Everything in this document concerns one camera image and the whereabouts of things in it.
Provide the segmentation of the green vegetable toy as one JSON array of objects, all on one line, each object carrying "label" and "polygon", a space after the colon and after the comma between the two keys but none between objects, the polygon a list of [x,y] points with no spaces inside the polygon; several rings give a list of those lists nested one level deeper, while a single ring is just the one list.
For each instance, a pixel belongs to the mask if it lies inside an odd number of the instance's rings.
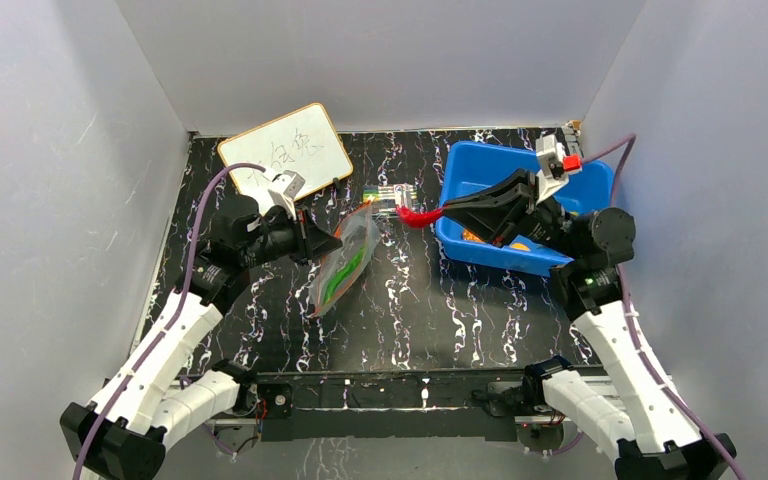
[{"label": "green vegetable toy", "polygon": [[326,277],[321,294],[323,303],[336,301],[350,287],[356,278],[355,272],[361,267],[366,251],[366,246],[362,245],[351,257],[342,258],[343,263]]}]

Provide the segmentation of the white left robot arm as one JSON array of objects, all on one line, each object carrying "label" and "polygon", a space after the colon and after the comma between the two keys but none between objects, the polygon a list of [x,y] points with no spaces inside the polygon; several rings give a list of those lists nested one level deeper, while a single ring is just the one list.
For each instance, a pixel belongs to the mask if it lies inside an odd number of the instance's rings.
[{"label": "white left robot arm", "polygon": [[152,479],[168,451],[207,420],[253,412],[256,376],[229,360],[177,393],[169,389],[248,286],[251,268],[284,257],[305,265],[341,245],[307,208],[274,205],[261,214],[250,197],[217,216],[206,239],[192,237],[183,275],[150,332],[100,391],[61,415],[74,478],[92,472],[101,479]]}]

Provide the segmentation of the clear zip top bag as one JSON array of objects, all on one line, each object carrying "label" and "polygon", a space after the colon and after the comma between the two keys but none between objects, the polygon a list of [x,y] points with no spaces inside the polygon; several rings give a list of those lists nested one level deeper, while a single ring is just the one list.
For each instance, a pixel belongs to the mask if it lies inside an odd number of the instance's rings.
[{"label": "clear zip top bag", "polygon": [[338,225],[335,236],[342,246],[324,257],[311,284],[313,317],[331,310],[371,261],[382,237],[374,211],[372,202],[364,202]]}]

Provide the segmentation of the red chili pepper toy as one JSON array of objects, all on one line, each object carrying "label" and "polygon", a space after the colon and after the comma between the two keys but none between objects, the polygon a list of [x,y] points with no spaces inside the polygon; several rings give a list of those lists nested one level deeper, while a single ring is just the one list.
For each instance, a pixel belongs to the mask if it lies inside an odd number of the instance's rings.
[{"label": "red chili pepper toy", "polygon": [[420,229],[433,225],[442,218],[444,216],[444,209],[440,207],[426,212],[418,212],[406,206],[401,206],[397,209],[397,215],[406,226]]}]

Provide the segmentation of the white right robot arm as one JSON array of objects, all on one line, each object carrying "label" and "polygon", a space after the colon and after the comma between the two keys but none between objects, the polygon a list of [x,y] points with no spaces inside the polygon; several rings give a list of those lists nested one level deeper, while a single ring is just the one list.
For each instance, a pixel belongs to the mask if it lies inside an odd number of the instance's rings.
[{"label": "white right robot arm", "polygon": [[583,215],[553,197],[556,180],[517,170],[499,184],[446,201],[443,217],[495,247],[523,236],[567,257],[550,286],[572,325],[595,350],[619,397],[598,394],[565,360],[528,367],[525,405],[571,419],[612,461],[620,479],[717,479],[736,469],[736,448],[681,399],[645,341],[621,266],[634,255],[636,228],[622,209]]}]

